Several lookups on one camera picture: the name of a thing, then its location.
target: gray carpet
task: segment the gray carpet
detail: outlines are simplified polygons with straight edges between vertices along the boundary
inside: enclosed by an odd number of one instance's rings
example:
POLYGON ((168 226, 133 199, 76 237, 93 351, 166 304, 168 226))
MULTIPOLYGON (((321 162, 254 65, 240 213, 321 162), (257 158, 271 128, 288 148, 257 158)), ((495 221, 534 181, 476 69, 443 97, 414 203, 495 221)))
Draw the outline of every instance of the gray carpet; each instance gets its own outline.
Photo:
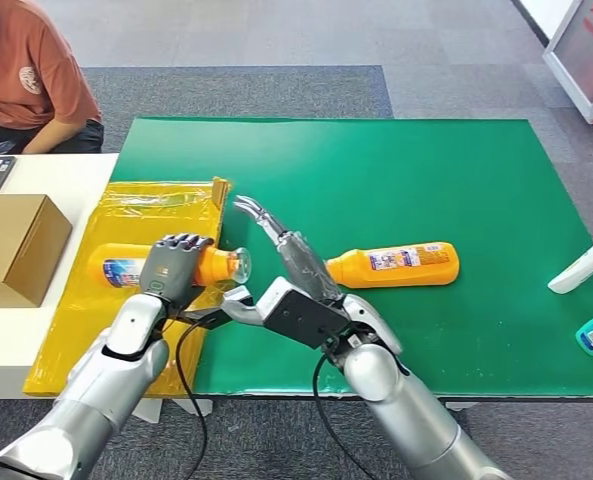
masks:
MULTIPOLYGON (((48 400, 0 401, 0 448, 39 420, 50 405, 48 400)), ((378 478, 408 478, 363 404, 327 401, 325 407, 336 431, 378 478)), ((464 415, 458 418, 466 422, 464 415)), ((196 480, 365 478, 327 435, 312 401, 218 400, 207 423, 209 444, 193 477, 196 480)), ((200 439, 196 417, 164 402, 159 424, 131 418, 110 443, 91 478, 184 478, 200 439)))
POLYGON ((136 116, 391 118, 380 66, 85 68, 103 115, 104 152, 136 116))

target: green mat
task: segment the green mat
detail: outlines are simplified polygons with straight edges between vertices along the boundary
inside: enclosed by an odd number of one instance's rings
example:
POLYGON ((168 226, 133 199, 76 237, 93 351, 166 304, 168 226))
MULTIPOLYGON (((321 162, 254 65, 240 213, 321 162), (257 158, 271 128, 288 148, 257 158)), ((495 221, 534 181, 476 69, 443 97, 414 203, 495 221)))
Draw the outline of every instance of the green mat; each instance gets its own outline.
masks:
MULTIPOLYGON (((593 357, 574 338, 593 317, 593 278, 568 295, 547 288, 591 239, 527 121, 144 118, 112 180, 214 175, 304 232, 324 258, 453 243, 461 270, 452 285, 359 292, 437 394, 593 396, 593 357)), ((284 274, 269 239, 231 208, 221 245, 250 250, 255 298, 284 274)), ((195 388, 310 393, 319 356, 230 324, 207 336, 195 388)), ((348 387, 329 368, 321 390, 348 387)))

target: orange bottle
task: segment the orange bottle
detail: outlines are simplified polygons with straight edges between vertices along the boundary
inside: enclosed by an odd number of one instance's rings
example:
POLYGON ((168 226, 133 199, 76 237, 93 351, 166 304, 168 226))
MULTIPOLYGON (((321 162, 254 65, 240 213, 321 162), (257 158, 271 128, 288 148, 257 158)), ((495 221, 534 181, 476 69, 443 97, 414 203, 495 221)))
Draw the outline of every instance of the orange bottle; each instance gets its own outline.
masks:
POLYGON ((460 265, 454 246, 445 242, 350 250, 326 264, 334 281, 350 288, 446 285, 460 265))
MULTIPOLYGON (((150 245, 105 243, 90 255, 87 272, 108 287, 138 286, 151 248, 150 245)), ((228 252, 210 246, 202 252, 199 262, 194 276, 196 285, 211 285, 222 280, 245 283, 251 272, 249 252, 245 248, 228 252)))

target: yellow plastic bag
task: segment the yellow plastic bag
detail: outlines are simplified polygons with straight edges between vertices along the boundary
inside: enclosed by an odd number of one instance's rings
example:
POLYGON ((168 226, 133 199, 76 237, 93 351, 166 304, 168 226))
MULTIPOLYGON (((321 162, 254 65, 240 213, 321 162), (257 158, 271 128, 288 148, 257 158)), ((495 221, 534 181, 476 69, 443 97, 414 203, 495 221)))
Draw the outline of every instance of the yellow plastic bag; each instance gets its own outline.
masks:
MULTIPOLYGON (((218 242, 223 208, 230 185, 221 179, 202 183, 125 182, 107 185, 90 216, 67 285, 47 335, 25 380, 27 395, 58 395, 67 374, 137 288, 102 286, 87 274, 89 256, 104 243, 153 244, 165 234, 181 232, 208 236, 218 242)), ((229 285, 208 287, 192 305, 202 309, 218 305, 229 285)), ((147 393, 153 397, 184 396, 174 352, 187 325, 168 322, 163 334, 170 358, 147 393)), ((181 350, 181 361, 191 385, 205 337, 192 332, 181 350)))

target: white table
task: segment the white table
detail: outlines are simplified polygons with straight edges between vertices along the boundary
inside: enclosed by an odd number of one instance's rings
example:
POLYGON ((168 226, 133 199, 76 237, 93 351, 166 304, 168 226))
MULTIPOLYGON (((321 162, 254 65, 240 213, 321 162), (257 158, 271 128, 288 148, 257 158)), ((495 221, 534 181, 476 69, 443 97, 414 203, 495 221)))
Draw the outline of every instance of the white table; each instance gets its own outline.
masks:
POLYGON ((73 230, 39 308, 0 308, 0 399, 21 389, 61 299, 87 220, 110 179, 118 154, 19 156, 2 194, 48 195, 73 230))

